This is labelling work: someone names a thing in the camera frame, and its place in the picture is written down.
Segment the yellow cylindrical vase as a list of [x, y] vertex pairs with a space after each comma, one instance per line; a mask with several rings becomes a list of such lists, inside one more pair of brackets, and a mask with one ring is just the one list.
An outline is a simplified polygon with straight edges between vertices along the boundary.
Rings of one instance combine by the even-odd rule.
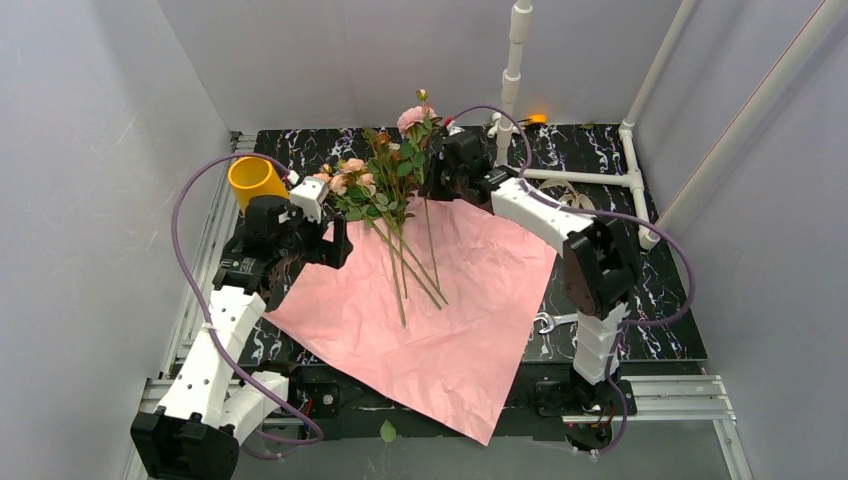
[[227, 171], [227, 179], [241, 214], [256, 197], [289, 197], [289, 189], [284, 183], [286, 175], [280, 176], [269, 160], [256, 156], [237, 158]]

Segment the pink rose bouquet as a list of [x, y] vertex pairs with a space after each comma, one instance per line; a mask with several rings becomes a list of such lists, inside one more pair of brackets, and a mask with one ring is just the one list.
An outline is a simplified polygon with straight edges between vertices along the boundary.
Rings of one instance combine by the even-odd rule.
[[368, 157], [342, 158], [313, 175], [327, 183], [336, 211], [374, 230], [386, 244], [402, 326], [407, 325], [408, 275], [438, 309], [448, 304], [439, 274], [427, 271], [404, 238], [404, 224], [414, 216], [409, 211], [412, 198], [425, 183], [431, 138], [442, 126], [428, 92], [419, 89], [416, 97], [418, 104], [398, 117], [397, 137], [367, 127], [362, 135], [370, 148]]

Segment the pink wrapping paper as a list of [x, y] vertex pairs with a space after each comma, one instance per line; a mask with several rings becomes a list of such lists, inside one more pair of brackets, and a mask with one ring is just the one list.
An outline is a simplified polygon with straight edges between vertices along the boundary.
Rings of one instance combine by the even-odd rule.
[[361, 222], [340, 269], [309, 264], [269, 321], [319, 359], [481, 444], [505, 405], [556, 257], [518, 225], [467, 203], [421, 202], [404, 238], [448, 304], [411, 275], [402, 326], [386, 244]]

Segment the cream ribbon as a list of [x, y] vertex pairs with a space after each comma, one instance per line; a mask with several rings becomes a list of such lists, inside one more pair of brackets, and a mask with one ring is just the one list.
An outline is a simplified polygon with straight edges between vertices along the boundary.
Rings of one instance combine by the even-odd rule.
[[544, 180], [539, 189], [548, 193], [553, 190], [555, 193], [561, 193], [557, 202], [559, 206], [557, 210], [564, 211], [565, 209], [579, 209], [594, 212], [597, 210], [592, 200], [585, 194], [580, 193], [573, 184], [564, 179], [547, 179]]

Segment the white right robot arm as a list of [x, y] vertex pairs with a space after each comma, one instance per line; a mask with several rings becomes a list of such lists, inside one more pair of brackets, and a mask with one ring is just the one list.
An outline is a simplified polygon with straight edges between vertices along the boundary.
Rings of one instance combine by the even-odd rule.
[[541, 380], [533, 402], [542, 416], [575, 415], [595, 408], [634, 414], [629, 383], [621, 380], [616, 343], [632, 289], [636, 258], [622, 220], [573, 213], [507, 166], [487, 158], [482, 141], [458, 131], [430, 161], [422, 196], [463, 200], [510, 220], [554, 248], [563, 262], [563, 290], [575, 308], [574, 359], [565, 378]]

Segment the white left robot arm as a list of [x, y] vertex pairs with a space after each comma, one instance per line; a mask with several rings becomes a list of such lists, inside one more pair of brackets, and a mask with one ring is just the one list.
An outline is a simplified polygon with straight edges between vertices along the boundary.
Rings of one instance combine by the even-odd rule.
[[341, 268], [352, 252], [347, 222], [321, 202], [260, 196], [251, 200], [223, 246], [212, 290], [199, 304], [204, 320], [176, 379], [130, 435], [154, 479], [229, 479], [245, 440], [283, 410], [290, 368], [264, 363], [247, 371], [238, 359], [254, 325], [284, 297], [280, 276], [298, 261]]

